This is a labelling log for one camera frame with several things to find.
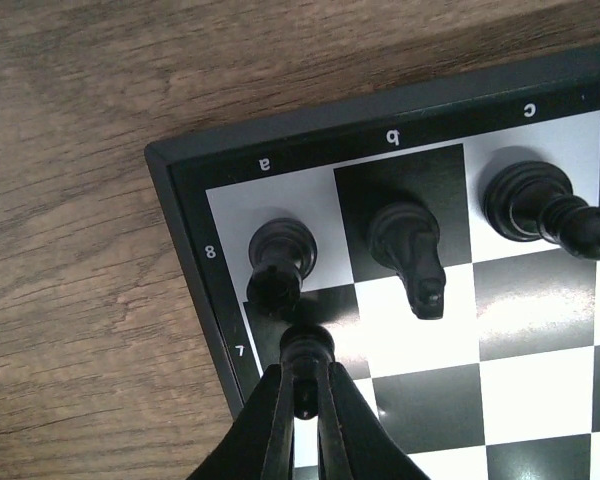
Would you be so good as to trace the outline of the black chess pawn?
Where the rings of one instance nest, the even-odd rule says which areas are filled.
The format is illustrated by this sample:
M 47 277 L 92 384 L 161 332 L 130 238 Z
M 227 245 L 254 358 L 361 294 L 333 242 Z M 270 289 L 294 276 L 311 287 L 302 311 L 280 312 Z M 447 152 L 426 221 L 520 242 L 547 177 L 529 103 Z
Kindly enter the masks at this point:
M 317 365 L 335 360 L 331 334 L 318 325 L 295 325 L 281 337 L 280 363 L 293 374 L 294 416 L 311 420 L 318 415 Z

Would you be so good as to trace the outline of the black chess piece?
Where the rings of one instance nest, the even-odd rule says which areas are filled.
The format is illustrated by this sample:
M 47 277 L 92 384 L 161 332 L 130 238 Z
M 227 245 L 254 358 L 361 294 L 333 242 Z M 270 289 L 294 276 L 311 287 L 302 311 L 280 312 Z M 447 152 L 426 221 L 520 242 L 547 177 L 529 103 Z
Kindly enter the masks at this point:
M 576 258 L 600 260 L 600 207 L 573 193 L 568 176 L 544 161 L 512 164 L 487 184 L 490 226 L 515 242 L 544 240 Z
M 411 310 L 421 320 L 439 320 L 444 313 L 446 274 L 439 259 L 439 241 L 436 218 L 413 202 L 379 209 L 367 229 L 371 256 L 401 279 Z
M 246 286 L 249 303 L 268 315 L 293 307 L 304 280 L 313 271 L 318 248 L 308 227 L 293 218 L 276 218 L 259 227 L 248 248 L 252 273 Z

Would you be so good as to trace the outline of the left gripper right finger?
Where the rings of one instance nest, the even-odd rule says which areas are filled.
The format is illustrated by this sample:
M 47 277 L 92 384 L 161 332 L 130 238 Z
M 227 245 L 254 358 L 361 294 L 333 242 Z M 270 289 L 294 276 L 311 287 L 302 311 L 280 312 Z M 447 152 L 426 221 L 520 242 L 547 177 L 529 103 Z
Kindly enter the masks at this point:
M 338 362 L 316 369 L 319 477 L 425 479 L 394 443 Z

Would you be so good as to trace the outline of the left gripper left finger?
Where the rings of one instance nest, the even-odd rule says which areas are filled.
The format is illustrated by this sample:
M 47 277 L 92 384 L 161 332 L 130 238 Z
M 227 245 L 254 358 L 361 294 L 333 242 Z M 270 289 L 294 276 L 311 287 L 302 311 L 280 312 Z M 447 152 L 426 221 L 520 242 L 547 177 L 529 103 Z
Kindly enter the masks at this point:
M 293 376 L 269 366 L 243 410 L 191 479 L 293 477 Z

